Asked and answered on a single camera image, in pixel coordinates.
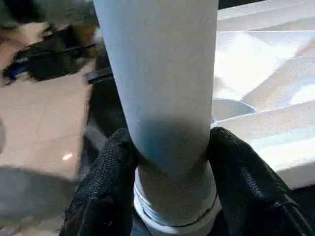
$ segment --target white basin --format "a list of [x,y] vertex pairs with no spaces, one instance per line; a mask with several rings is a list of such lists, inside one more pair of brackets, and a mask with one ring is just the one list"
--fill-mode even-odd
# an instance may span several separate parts
[[315,184],[315,32],[218,32],[213,115],[244,102],[257,113],[220,120],[291,188]]

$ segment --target white pipe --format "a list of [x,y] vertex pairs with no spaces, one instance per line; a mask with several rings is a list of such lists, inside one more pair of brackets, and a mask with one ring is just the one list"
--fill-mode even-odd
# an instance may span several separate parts
[[146,159],[137,196],[161,225],[194,223],[216,192],[201,156],[210,135],[218,0],[94,4],[130,135]]

